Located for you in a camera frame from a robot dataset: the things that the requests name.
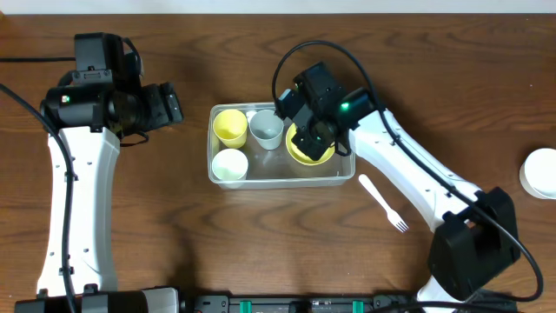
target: fork handle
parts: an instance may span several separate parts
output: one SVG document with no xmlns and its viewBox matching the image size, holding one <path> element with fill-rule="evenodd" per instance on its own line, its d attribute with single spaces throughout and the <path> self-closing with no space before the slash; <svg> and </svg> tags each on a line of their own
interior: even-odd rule
<svg viewBox="0 0 556 313">
<path fill-rule="evenodd" d="M 368 179 L 367 175 L 365 174 L 359 175 L 359 182 L 363 185 L 363 187 L 365 187 L 368 193 L 370 193 L 371 196 L 373 196 L 374 199 L 376 199 L 376 201 L 382 206 L 382 208 L 384 208 L 384 210 L 386 210 L 387 212 L 392 210 L 392 208 L 390 208 L 388 203 L 386 203 L 386 200 L 384 200 L 384 198 L 382 197 L 381 193 L 376 189 L 376 187 L 374 187 L 373 182 L 371 182 L 371 180 Z"/>
</svg>

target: wooden tabletop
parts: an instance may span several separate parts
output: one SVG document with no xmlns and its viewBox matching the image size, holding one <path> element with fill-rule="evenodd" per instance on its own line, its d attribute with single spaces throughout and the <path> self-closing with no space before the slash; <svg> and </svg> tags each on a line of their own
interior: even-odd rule
<svg viewBox="0 0 556 313">
<path fill-rule="evenodd" d="M 432 239 L 418 211 L 372 165 L 357 160 L 410 226 L 405 234 L 350 179 L 340 187 L 221 190 L 208 179 L 210 109 L 269 101 L 281 56 L 308 39 L 350 49 L 401 125 L 448 168 L 515 203 L 520 239 L 546 282 L 520 305 L 556 310 L 556 202 L 529 196 L 526 156 L 556 147 L 556 20 L 539 15 L 33 16 L 0 22 L 0 57 L 70 57 L 76 33 L 131 37 L 144 83 L 173 82 L 185 123 L 151 133 L 119 156 L 112 199 L 112 252 L 120 290 L 176 284 L 236 295 L 370 294 L 418 290 L 430 274 Z M 349 88 L 349 61 L 312 47 L 285 65 L 278 90 L 325 60 Z M 75 64 L 0 64 L 0 82 L 38 108 Z M 49 236 L 47 136 L 0 95 L 0 310 L 34 298 Z M 529 295 L 521 260 L 488 288 Z"/>
</svg>

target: white fork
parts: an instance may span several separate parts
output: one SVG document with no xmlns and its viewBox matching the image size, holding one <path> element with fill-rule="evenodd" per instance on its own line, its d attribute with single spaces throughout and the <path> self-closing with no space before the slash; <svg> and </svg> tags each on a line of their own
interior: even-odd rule
<svg viewBox="0 0 556 313">
<path fill-rule="evenodd" d="M 390 223 L 397 230 L 401 232 L 406 232 L 409 230 L 409 226 L 407 226 L 407 224 L 401 219 L 400 215 L 396 211 L 390 208 L 388 203 L 386 203 L 386 201 L 382 197 L 381 193 L 376 189 L 376 187 L 374 187 L 374 184 L 371 182 L 371 180 L 368 179 L 367 175 L 359 175 L 359 182 L 363 185 L 363 187 L 365 187 L 368 193 L 370 193 L 371 196 L 373 196 L 374 199 L 376 199 L 376 201 L 381 204 L 382 208 L 384 208 L 387 213 L 388 221 L 390 221 Z"/>
</svg>

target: gray cup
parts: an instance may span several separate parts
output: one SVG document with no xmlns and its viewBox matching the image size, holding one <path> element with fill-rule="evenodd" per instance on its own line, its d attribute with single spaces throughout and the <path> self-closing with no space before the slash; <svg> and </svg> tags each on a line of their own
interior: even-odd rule
<svg viewBox="0 0 556 313">
<path fill-rule="evenodd" d="M 273 110 L 260 110 L 249 121 L 249 131 L 262 148 L 273 150 L 280 146 L 284 122 Z"/>
</svg>

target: gray tray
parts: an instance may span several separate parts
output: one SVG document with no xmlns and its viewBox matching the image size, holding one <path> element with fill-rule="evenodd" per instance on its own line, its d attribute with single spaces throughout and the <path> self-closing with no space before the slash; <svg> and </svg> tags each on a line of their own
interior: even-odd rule
<svg viewBox="0 0 556 313">
<path fill-rule="evenodd" d="M 249 168 L 245 181 L 222 181 L 213 174 L 210 164 L 215 155 L 227 147 L 218 140 L 212 130 L 215 117 L 223 110 L 236 109 L 246 116 L 259 110 L 274 110 L 273 103 L 219 104 L 210 111 L 208 121 L 208 178 L 224 189 L 268 189 L 293 187 L 338 186 L 345 183 L 355 173 L 355 155 L 334 154 L 328 161 L 315 166 L 307 166 L 295 161 L 286 149 L 285 137 L 291 121 L 284 122 L 283 138 L 274 150 L 263 149 L 247 130 L 247 142 L 239 149 L 248 158 Z"/>
</svg>

